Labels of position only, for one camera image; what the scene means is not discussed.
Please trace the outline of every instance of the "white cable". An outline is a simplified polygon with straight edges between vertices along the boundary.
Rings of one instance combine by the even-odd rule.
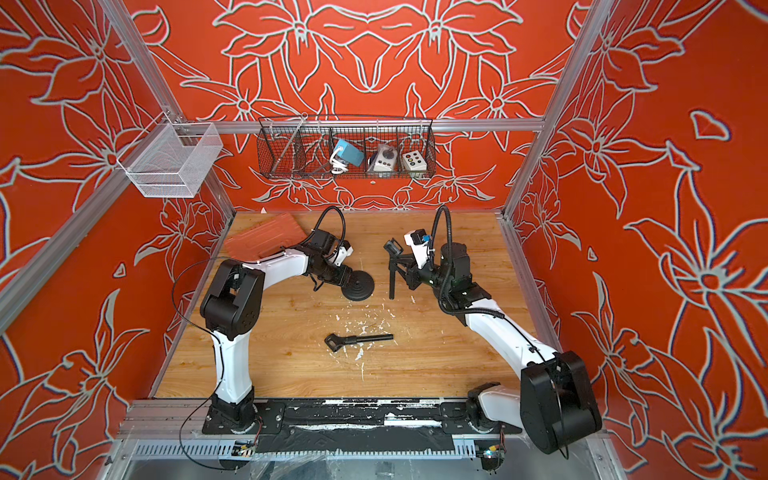
[[[336,159],[336,155],[340,154],[343,150],[344,147],[336,147],[331,154],[331,173],[334,175],[343,174],[348,171],[346,163]]]

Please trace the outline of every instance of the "orange wall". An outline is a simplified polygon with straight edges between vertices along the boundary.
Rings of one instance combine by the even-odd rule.
[[[630,478],[765,478],[768,9],[617,2],[515,212]]]
[[[173,280],[223,228],[206,187],[193,200],[128,187],[0,337],[0,478],[95,478],[180,325]],[[179,279],[182,311],[203,270]]]
[[[544,114],[588,2],[127,0],[187,118],[277,114],[531,118]],[[430,180],[266,180],[255,139],[217,173],[239,210],[500,207],[531,132],[438,137]]]
[[[0,5],[0,289],[160,113],[96,5]]]
[[[0,85],[2,288],[159,108],[84,0],[0,5]],[[178,329],[172,280],[209,257],[222,229],[206,187],[193,200],[127,188],[0,336],[0,478],[96,476]],[[179,282],[187,304],[202,270]]]

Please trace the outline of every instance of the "blue box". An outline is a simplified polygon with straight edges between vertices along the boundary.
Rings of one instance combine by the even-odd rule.
[[[336,148],[334,148],[334,150],[337,150],[339,147],[341,147],[342,150],[336,156],[348,164],[359,167],[362,161],[366,159],[366,155],[362,151],[355,148],[346,140],[339,139],[336,142]]]

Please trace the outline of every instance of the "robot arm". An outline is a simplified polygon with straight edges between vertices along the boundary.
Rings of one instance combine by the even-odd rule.
[[[440,249],[441,263],[435,265],[433,244],[441,211],[446,216],[448,243]],[[440,207],[432,235],[424,230],[405,235],[413,253],[403,253],[395,239],[387,242],[389,298],[395,296],[398,274],[411,290],[430,285],[441,310],[488,341],[520,378],[519,392],[498,383],[470,392],[471,424],[479,431],[497,422],[525,428],[544,453],[600,430],[602,419],[584,362],[573,352],[559,353],[539,342],[504,314],[490,294],[472,281],[466,246],[452,242],[450,229],[450,212]]]
[[[315,282],[315,290],[324,283],[341,286],[351,300],[364,300],[373,293],[368,273],[343,265],[353,251],[349,242],[318,226],[302,243],[271,257],[252,263],[223,261],[200,305],[205,326],[214,337],[220,379],[208,415],[216,416],[217,422],[233,433],[245,433],[255,426],[248,341],[259,318],[263,291],[292,276],[304,275]]]

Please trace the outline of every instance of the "wooden table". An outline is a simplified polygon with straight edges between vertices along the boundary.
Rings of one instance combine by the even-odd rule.
[[[305,231],[318,213],[295,214]],[[237,214],[229,235],[272,218]],[[511,367],[480,335],[440,311],[426,286],[408,290],[398,276],[396,298],[389,299],[388,255],[382,248],[410,230],[432,229],[434,213],[360,213],[346,215],[346,239],[354,253],[345,264],[365,270],[376,281],[362,302],[344,298],[339,287],[312,292],[312,281],[298,276],[264,291],[262,310],[250,337],[250,376],[256,397],[434,397],[465,396],[485,382],[512,388],[519,380]],[[535,334],[494,213],[454,213],[454,241],[465,243],[472,275],[523,328]],[[334,212],[323,229],[341,233]],[[441,223],[437,244],[445,242]],[[216,272],[214,266],[210,278]],[[192,321],[203,325],[195,309]],[[347,346],[331,353],[329,333],[393,333],[395,341]],[[186,328],[156,397],[207,397],[216,386],[212,340]]]

